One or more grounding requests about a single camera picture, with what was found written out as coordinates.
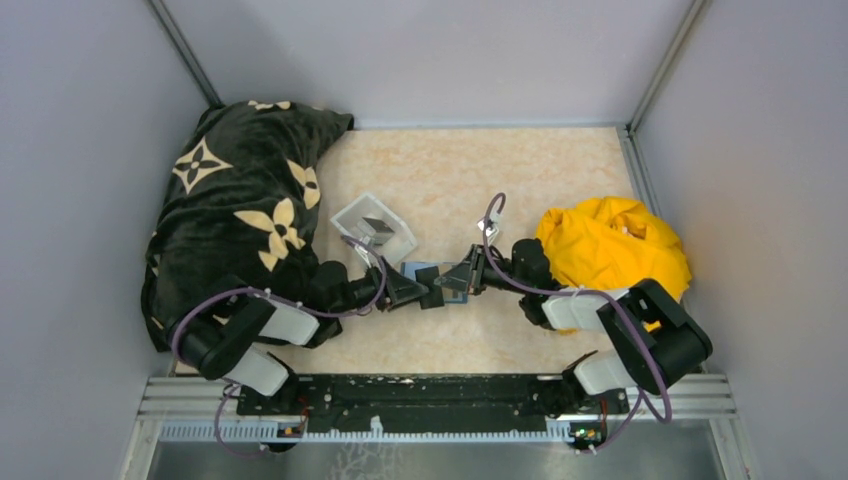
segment transparent plastic container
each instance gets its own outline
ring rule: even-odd
[[[401,220],[370,192],[363,193],[339,213],[333,215],[330,222],[343,235],[350,235],[358,240],[363,240],[369,238],[369,235],[360,228],[363,225],[361,222],[364,218],[382,220],[394,231],[394,234],[386,243],[372,245],[372,248],[382,255],[390,265],[400,263],[418,246],[418,240],[415,239],[415,235],[412,234],[406,222]],[[362,257],[363,263],[368,265],[368,256],[360,250],[357,249],[357,252]]]

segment cable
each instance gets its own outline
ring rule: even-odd
[[[577,298],[577,294],[582,292],[584,289],[583,285],[579,285],[574,293],[571,294],[571,298]],[[568,310],[571,312],[571,319],[576,323],[577,322],[577,307],[574,306],[576,302],[568,302]]]
[[[203,312],[207,308],[209,308],[212,305],[220,302],[221,300],[228,299],[228,298],[235,296],[235,295],[251,295],[252,294],[252,295],[257,295],[257,296],[260,296],[260,297],[265,297],[265,298],[268,298],[268,299],[273,300],[275,302],[282,303],[283,305],[288,305],[289,307],[296,308],[298,310],[302,310],[302,311],[304,311],[304,312],[306,312],[306,313],[308,313],[312,316],[315,316],[315,317],[345,318],[345,317],[352,317],[354,315],[367,314],[368,312],[371,311],[371,309],[374,307],[374,305],[376,305],[377,301],[380,300],[380,296],[383,294],[383,290],[386,288],[386,277],[388,276],[388,270],[386,269],[386,264],[383,262],[383,258],[380,257],[380,255],[376,251],[374,251],[373,248],[369,247],[368,245],[364,244],[363,242],[360,242],[359,240],[357,240],[353,237],[349,237],[347,235],[342,235],[342,240],[344,240],[348,245],[351,245],[351,246],[358,245],[358,246],[364,248],[365,251],[368,252],[368,254],[371,255],[372,257],[374,257],[374,259],[377,261],[377,268],[380,270],[380,287],[377,289],[377,293],[374,295],[374,298],[372,298],[362,308],[360,308],[358,310],[354,310],[354,311],[350,311],[350,312],[342,312],[342,313],[319,312],[317,310],[313,310],[309,307],[303,306],[300,302],[292,302],[289,299],[280,297],[279,295],[274,295],[273,293],[269,293],[269,292],[266,292],[265,290],[260,290],[260,289],[255,288],[255,287],[234,288],[232,290],[227,290],[226,292],[221,292],[221,293],[218,293],[216,295],[213,295],[213,296],[207,298],[206,300],[204,300],[203,302],[201,302],[199,305],[197,305],[193,309],[191,309],[191,311],[188,312],[182,318],[182,320],[180,320],[180,323],[177,324],[177,327],[174,330],[174,335],[173,335],[173,337],[171,337],[171,351],[174,352],[174,355],[177,357],[177,359],[179,361],[185,363],[185,359],[180,354],[180,348],[179,347],[180,347],[180,342],[183,339],[183,335],[185,334],[185,331],[188,328],[188,324],[191,323],[191,321],[194,320],[194,318],[197,315],[199,315],[201,312]]]
[[[227,404],[227,402],[231,398],[235,398],[234,393],[239,388],[241,388],[241,385],[239,385],[237,383],[231,383],[231,384],[227,385],[226,387],[224,387],[224,398],[221,399],[221,403],[218,404],[218,410],[215,411],[215,422],[213,424],[214,427],[215,427],[215,440],[230,455],[233,455],[233,456],[236,456],[236,457],[239,457],[239,458],[245,458],[245,459],[259,458],[259,457],[265,455],[265,453],[267,452],[267,450],[265,449],[266,447],[264,445],[261,445],[259,447],[258,452],[242,453],[242,452],[239,452],[237,450],[233,450],[229,445],[224,443],[224,439],[221,435],[221,415],[224,413],[224,406]]]
[[[490,248],[492,249],[492,253],[495,255],[495,258],[497,258],[500,261],[504,261],[503,254],[501,253],[500,250],[498,250],[498,247],[490,247]]]
[[[239,458],[245,459],[254,459],[264,456],[268,453],[268,447],[260,444],[259,451],[254,453],[242,453],[236,450],[233,450],[229,445],[224,442],[223,435],[221,435],[221,416],[224,413],[224,406],[227,405],[227,402],[230,399],[235,398],[235,391],[241,388],[243,385],[233,382],[224,387],[224,397],[221,399],[221,403],[218,404],[218,409],[215,411],[215,420],[213,426],[215,428],[215,440],[221,445],[224,450],[227,451],[230,455]],[[309,405],[306,403],[305,398],[300,398],[300,403],[303,404],[303,410],[300,412],[300,425],[297,427],[297,434],[293,435],[284,435],[286,437],[303,435],[304,430],[306,429],[306,421],[309,419]]]
[[[500,202],[500,204],[498,205],[497,212],[500,213],[500,212],[503,211],[504,206],[506,206],[506,194],[505,193],[500,192],[500,193],[496,194],[494,197],[492,197],[491,201],[489,201],[489,206],[486,207],[486,215],[483,217],[483,220],[485,222],[484,227],[488,227],[489,223],[491,222],[492,210],[494,210],[495,204],[497,204],[498,202]],[[648,365],[648,370],[650,370],[650,372],[651,372],[651,377],[653,378],[654,382],[657,384],[657,387],[660,390],[660,397],[662,397],[663,407],[665,409],[665,416],[661,416],[659,414],[659,411],[657,411],[656,407],[654,407],[654,405],[648,399],[644,390],[639,388],[639,396],[636,400],[636,404],[630,410],[630,413],[624,419],[622,424],[618,427],[618,429],[616,429],[615,433],[610,435],[607,438],[607,441],[604,442],[603,444],[601,444],[598,448],[593,448],[591,450],[584,450],[583,452],[585,452],[585,453],[596,453],[597,451],[601,450],[603,447],[608,445],[610,442],[612,442],[613,440],[618,438],[618,436],[621,434],[621,432],[624,430],[624,428],[633,419],[633,416],[636,414],[638,407],[641,405],[641,403],[643,401],[648,406],[648,409],[651,411],[651,413],[654,415],[654,417],[656,417],[656,419],[660,423],[671,422],[671,399],[669,399],[669,397],[668,397],[668,389],[665,385],[665,382],[663,382],[662,375],[660,374],[660,371],[659,371],[659,366],[657,365],[657,362],[654,361],[653,357],[651,357],[651,352],[648,350],[648,346],[645,345],[645,342],[639,336],[639,331],[636,330],[636,327],[633,326],[633,324],[631,322],[627,321],[627,318],[628,318],[627,313],[624,311],[624,308],[621,307],[621,305],[618,303],[618,301],[615,298],[613,298],[612,296],[610,296],[608,293],[604,292],[603,290],[586,289],[586,290],[578,290],[578,291],[575,291],[573,293],[572,292],[562,292],[562,291],[559,291],[559,290],[543,290],[543,289],[540,289],[540,288],[535,288],[535,287],[531,287],[531,286],[528,286],[528,285],[524,285],[524,284],[514,280],[509,275],[504,273],[504,271],[501,270],[500,267],[498,266],[497,262],[495,262],[495,259],[492,255],[491,248],[489,247],[489,239],[486,238],[485,230],[486,229],[483,228],[483,252],[486,254],[486,259],[489,261],[489,264],[491,264],[492,268],[495,270],[495,272],[498,274],[498,276],[500,276],[506,283],[512,285],[513,287],[515,287],[519,290],[523,290],[525,292],[533,293],[533,294],[536,294],[536,295],[548,295],[548,296],[557,296],[557,297],[577,296],[577,295],[595,295],[595,296],[602,297],[604,300],[609,302],[609,304],[612,306],[613,310],[615,310],[616,315],[618,315],[618,317],[621,319],[621,323],[624,324],[624,327],[627,329],[627,332],[630,334],[631,338],[633,339],[633,342],[636,344],[636,348],[639,350],[639,353],[642,355],[642,358],[645,359],[645,363]]]

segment metal base frame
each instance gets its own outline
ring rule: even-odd
[[[540,375],[540,380],[556,381],[560,375]],[[210,382],[200,377],[150,378],[136,416],[129,454],[122,470],[126,480],[146,479],[158,442],[214,442],[214,417],[223,399],[225,382]],[[638,391],[626,390],[628,401],[634,404]],[[677,420],[709,420],[713,432],[717,428],[733,428],[738,419],[736,404],[724,375],[691,374],[669,389],[674,418]],[[662,402],[651,397],[661,414]],[[278,432],[300,423],[299,416],[269,415],[240,416],[236,402],[224,405],[220,417],[221,437],[226,443],[564,443],[571,437],[573,422],[598,421],[596,414],[561,415],[547,420],[543,432],[457,432],[457,433],[390,433],[385,432],[378,417],[372,419],[370,430],[362,432],[310,433],[302,437],[282,437]],[[624,414],[610,415],[609,421],[624,419]],[[640,407],[634,421],[655,421],[647,407]],[[722,444],[717,448],[727,478],[742,478],[733,472],[744,467],[736,443],[728,441],[729,431],[722,431]],[[575,452],[564,449],[564,452]]]

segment beige marble floor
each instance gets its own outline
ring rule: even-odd
[[[321,260],[362,273],[329,218],[369,191],[403,218],[419,247],[405,260],[458,261],[479,243],[477,220],[503,191],[497,245],[532,237],[545,211],[594,196],[632,196],[612,128],[356,131],[318,167]],[[343,320],[344,333],[316,350],[272,347],[298,373],[559,372],[606,337],[563,336],[531,325],[519,296],[490,290],[466,305],[422,311],[411,305]]]

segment beige flower pattern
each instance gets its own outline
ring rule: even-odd
[[[227,168],[233,166],[216,157],[206,145],[206,137],[203,137],[190,152],[177,159],[171,173],[182,180],[188,195],[191,189],[208,175]]]
[[[278,261],[288,257],[289,245],[296,250],[306,245],[306,242],[297,236],[297,229],[292,226],[294,204],[289,198],[284,198],[277,203],[271,217],[258,210],[238,211],[235,212],[235,216],[251,227],[268,233],[268,251],[260,250],[258,253],[259,259],[269,272],[274,271]]]
[[[274,106],[280,107],[283,110],[288,110],[291,108],[291,102],[259,103],[256,100],[251,100],[247,102],[247,104],[257,110],[266,110],[269,108],[273,108]]]
[[[303,203],[306,204],[307,209],[312,209],[321,200],[321,190],[318,189],[318,177],[315,175],[315,169],[312,167],[303,168],[288,159],[286,161],[289,162],[289,170],[291,170],[294,179],[303,187]]]

